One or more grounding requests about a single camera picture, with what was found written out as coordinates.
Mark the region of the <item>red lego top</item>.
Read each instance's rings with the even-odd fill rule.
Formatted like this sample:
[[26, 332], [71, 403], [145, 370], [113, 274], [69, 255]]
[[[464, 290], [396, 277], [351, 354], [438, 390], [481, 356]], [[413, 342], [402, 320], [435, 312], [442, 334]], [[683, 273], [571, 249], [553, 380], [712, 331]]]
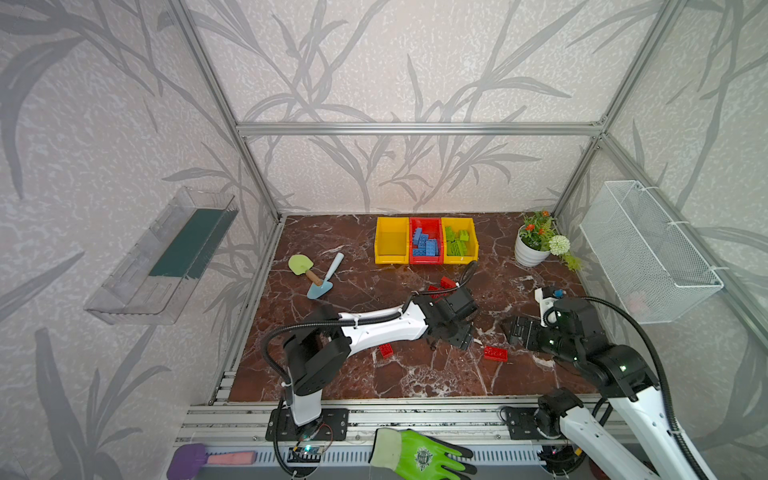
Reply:
[[440, 287], [443, 290], [453, 289], [457, 287], [457, 283], [448, 277], [442, 277], [440, 280]]

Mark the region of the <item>blue lego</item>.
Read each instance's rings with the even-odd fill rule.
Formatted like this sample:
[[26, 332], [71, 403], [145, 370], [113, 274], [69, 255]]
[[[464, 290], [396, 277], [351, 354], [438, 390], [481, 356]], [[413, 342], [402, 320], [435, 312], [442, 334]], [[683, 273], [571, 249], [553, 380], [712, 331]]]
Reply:
[[440, 255], [439, 241], [422, 228], [416, 228], [412, 237], [412, 255], [414, 257], [434, 257]]

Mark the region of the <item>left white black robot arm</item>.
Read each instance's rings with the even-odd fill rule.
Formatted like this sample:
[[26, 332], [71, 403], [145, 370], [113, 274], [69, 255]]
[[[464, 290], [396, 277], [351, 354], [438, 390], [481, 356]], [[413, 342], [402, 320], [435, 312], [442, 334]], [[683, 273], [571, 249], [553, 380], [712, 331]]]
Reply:
[[465, 350], [473, 340], [478, 306], [465, 286], [415, 292], [400, 306], [364, 313], [323, 305], [301, 323], [278, 327], [261, 354], [282, 380], [283, 402], [297, 427], [322, 417], [322, 390], [353, 355], [381, 345], [428, 338]]

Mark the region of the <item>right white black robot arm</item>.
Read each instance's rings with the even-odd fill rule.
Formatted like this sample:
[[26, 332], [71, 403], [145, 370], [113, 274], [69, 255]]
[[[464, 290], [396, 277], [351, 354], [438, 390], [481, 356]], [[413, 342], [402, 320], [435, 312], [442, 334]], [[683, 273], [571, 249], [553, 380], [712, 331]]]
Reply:
[[[712, 479], [707, 465], [674, 412], [661, 358], [641, 325], [615, 304], [592, 296], [567, 297], [554, 288], [538, 289], [540, 316], [505, 321], [509, 343], [571, 365], [599, 393], [599, 406], [587, 408], [566, 388], [538, 400], [522, 417], [525, 426], [549, 440], [565, 439], [569, 457], [589, 457], [611, 479]], [[626, 320], [648, 351], [640, 354], [612, 342], [597, 308]]]

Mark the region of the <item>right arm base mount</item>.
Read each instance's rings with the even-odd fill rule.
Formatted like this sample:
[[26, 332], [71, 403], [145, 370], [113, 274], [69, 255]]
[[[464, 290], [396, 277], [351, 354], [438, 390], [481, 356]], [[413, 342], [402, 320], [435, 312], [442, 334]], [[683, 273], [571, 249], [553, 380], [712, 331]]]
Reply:
[[565, 436], [559, 422], [568, 407], [577, 407], [577, 404], [544, 401], [536, 407], [505, 405], [498, 414], [511, 440], [562, 440]]

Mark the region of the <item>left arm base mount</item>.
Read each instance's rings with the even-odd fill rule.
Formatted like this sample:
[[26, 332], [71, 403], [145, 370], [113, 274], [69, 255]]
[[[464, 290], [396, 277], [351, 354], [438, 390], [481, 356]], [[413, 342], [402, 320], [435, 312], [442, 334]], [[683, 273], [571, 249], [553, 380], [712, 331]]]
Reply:
[[310, 440], [345, 440], [350, 411], [345, 408], [322, 409], [318, 419], [298, 426], [289, 408], [283, 407], [271, 412], [265, 433], [267, 441], [300, 442]]

